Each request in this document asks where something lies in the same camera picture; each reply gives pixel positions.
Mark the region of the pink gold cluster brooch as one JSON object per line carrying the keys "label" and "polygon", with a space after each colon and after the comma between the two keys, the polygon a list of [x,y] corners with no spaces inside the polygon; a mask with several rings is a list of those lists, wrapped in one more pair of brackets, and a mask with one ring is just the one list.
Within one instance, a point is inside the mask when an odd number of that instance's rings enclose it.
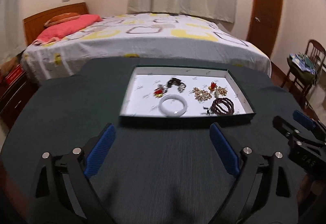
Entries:
{"label": "pink gold cluster brooch", "polygon": [[217,87],[216,90],[214,91],[214,97],[219,98],[219,97],[225,97],[227,95],[228,91],[225,87]]}

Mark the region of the gold leaf brooch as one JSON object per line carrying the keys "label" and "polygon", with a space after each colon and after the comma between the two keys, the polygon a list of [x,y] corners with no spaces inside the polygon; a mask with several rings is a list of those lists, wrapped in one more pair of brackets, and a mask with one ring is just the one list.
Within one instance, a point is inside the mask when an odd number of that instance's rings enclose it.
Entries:
{"label": "gold leaf brooch", "polygon": [[195,96],[195,100],[197,100],[199,102],[204,102],[204,101],[212,99],[212,95],[209,92],[207,92],[203,89],[199,89],[198,87],[194,87],[192,90],[192,93]]}

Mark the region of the red gold keychain charm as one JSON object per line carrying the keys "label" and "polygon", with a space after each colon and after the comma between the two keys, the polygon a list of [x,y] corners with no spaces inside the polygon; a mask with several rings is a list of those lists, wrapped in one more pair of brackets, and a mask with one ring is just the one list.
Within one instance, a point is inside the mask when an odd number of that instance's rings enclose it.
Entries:
{"label": "red gold keychain charm", "polygon": [[161,98],[167,93],[167,85],[157,85],[157,88],[154,90],[153,95],[155,98]]}

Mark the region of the dark green jewelry tray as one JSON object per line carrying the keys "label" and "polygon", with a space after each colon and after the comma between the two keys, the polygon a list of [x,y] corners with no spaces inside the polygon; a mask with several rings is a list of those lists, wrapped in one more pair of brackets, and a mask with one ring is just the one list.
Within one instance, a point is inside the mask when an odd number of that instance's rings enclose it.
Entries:
{"label": "dark green jewelry tray", "polygon": [[[214,97],[208,87],[215,82],[225,87],[225,97]],[[160,99],[153,95],[157,85],[167,85],[164,96],[182,96],[188,108],[181,117],[166,117],[160,113]],[[194,87],[212,95],[212,99],[199,102],[192,93]],[[120,123],[125,127],[141,128],[186,128],[207,127],[214,122],[224,126],[249,123],[256,112],[242,87],[232,73],[226,69],[136,66],[132,71],[123,104]]]}

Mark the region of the pile of clothes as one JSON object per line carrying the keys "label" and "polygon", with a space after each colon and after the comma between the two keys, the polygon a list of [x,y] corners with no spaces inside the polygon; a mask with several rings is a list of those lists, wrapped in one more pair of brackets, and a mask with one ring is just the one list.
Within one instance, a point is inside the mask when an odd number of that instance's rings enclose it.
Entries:
{"label": "pile of clothes", "polygon": [[287,58],[290,73],[304,85],[315,85],[317,70],[307,55],[303,53],[289,54]]}

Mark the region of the small red gold charm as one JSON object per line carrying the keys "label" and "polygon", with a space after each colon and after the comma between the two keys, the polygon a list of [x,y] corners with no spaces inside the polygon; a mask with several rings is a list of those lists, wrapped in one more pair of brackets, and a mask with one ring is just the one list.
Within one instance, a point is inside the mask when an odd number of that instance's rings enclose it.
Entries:
{"label": "small red gold charm", "polygon": [[212,92],[215,91],[217,87],[217,84],[215,82],[211,82],[210,86],[208,87],[208,89]]}

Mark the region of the dark grey table cloth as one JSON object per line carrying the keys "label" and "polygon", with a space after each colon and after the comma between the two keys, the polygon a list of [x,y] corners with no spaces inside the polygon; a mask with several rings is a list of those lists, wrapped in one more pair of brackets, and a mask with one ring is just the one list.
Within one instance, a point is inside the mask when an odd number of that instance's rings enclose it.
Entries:
{"label": "dark grey table cloth", "polygon": [[[44,152],[64,155],[98,135],[119,112],[136,65],[223,68],[223,64],[159,58],[93,59],[74,76],[50,79],[25,106],[1,151],[7,195],[24,213],[33,176]],[[299,108],[293,96],[264,73],[227,65],[255,109],[251,123],[229,127],[242,145],[272,155],[289,152],[272,126],[279,115],[292,122]],[[186,125],[149,129],[117,127],[117,137],[99,173],[91,179],[118,223],[208,223],[234,178],[224,169],[208,128]]]}

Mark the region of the dark wooden nightstand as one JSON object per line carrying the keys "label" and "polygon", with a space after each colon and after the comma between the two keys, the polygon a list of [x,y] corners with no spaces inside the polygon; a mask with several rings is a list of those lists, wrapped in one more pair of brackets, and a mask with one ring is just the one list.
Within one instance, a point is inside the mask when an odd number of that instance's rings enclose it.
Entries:
{"label": "dark wooden nightstand", "polygon": [[28,77],[25,71],[11,85],[7,85],[4,79],[5,77],[1,77],[1,124],[10,131],[39,86]]}

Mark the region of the white jade bangle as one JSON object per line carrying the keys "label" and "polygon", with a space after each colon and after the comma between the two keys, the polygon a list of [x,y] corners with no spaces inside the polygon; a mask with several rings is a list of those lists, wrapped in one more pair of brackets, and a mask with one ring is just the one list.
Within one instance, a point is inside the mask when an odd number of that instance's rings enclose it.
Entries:
{"label": "white jade bangle", "polygon": [[186,113],[188,104],[182,96],[170,94],[160,99],[158,108],[166,117],[181,117]]}

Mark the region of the red box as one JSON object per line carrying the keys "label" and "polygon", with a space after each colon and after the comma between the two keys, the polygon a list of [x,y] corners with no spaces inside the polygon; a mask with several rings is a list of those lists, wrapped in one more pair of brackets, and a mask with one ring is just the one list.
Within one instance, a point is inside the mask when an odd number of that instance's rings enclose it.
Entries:
{"label": "red box", "polygon": [[24,74],[24,70],[20,64],[18,64],[11,72],[5,77],[5,83],[11,85],[14,83],[21,75]]}

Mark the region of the brown plush toy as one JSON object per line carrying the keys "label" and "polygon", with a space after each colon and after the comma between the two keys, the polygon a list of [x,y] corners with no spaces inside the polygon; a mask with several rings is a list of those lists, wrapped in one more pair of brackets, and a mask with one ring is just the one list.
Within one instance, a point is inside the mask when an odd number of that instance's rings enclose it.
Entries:
{"label": "brown plush toy", "polygon": [[9,75],[12,69],[19,65],[18,56],[13,57],[10,61],[5,62],[1,65],[1,77],[6,77]]}

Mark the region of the bed with patterned sheet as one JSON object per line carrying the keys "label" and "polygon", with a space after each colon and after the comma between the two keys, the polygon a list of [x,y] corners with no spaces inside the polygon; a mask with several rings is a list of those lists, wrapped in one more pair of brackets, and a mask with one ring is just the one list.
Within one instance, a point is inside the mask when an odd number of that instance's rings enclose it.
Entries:
{"label": "bed with patterned sheet", "polygon": [[213,61],[271,74],[270,59],[252,43],[222,31],[214,22],[164,13],[107,17],[58,42],[31,43],[21,63],[43,82],[74,75],[93,58],[132,56]]}

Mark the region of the pink pillow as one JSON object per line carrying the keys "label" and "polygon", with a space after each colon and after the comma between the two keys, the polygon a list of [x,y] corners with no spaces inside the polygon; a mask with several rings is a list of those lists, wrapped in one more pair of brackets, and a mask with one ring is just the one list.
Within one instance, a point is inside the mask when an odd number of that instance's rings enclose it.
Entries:
{"label": "pink pillow", "polygon": [[95,22],[101,21],[103,21],[103,19],[97,14],[83,14],[78,19],[45,28],[32,44],[45,45],[58,42],[68,35],[74,34],[79,30],[93,25]]}

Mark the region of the wooden headboard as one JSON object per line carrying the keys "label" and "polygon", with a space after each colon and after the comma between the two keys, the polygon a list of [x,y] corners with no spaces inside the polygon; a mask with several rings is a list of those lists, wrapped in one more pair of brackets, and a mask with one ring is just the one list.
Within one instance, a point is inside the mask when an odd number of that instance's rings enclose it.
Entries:
{"label": "wooden headboard", "polygon": [[56,15],[69,12],[88,14],[88,8],[85,2],[63,5],[23,19],[26,44],[29,46],[37,38],[45,29],[44,24],[49,19]]}

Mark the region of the orange cushion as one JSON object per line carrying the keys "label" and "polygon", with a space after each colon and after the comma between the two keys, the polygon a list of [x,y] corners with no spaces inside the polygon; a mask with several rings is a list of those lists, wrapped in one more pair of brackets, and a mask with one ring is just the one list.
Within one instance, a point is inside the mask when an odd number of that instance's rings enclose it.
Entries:
{"label": "orange cushion", "polygon": [[75,12],[71,12],[71,13],[63,13],[60,15],[56,15],[54,17],[52,17],[51,19],[49,19],[45,24],[45,28],[53,26],[53,25],[57,25],[60,23],[64,23],[64,22],[68,22],[68,21],[72,21],[75,19],[80,18],[80,14],[75,13]]}

